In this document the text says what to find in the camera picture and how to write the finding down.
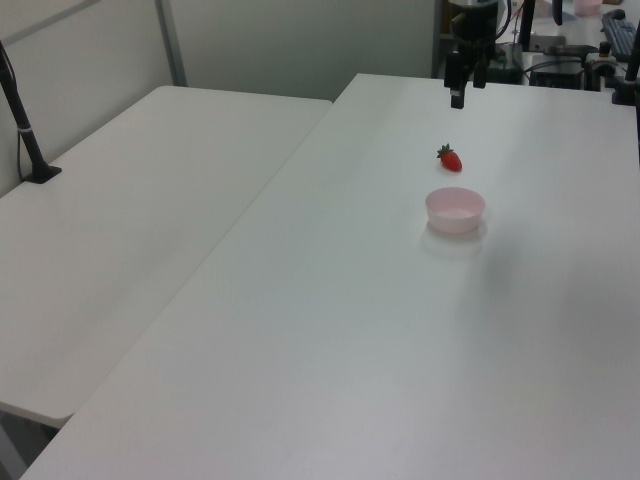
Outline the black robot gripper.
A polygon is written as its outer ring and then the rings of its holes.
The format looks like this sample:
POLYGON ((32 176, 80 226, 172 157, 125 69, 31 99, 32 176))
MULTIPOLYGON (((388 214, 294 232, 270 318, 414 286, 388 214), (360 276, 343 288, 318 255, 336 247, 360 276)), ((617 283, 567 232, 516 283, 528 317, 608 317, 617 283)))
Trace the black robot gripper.
POLYGON ((495 49, 498 21, 496 0, 449 1, 450 30, 457 51, 446 56, 444 86, 450 91, 450 105, 463 109, 465 104, 466 68, 473 68, 473 87, 484 89, 487 84, 487 63, 495 49))

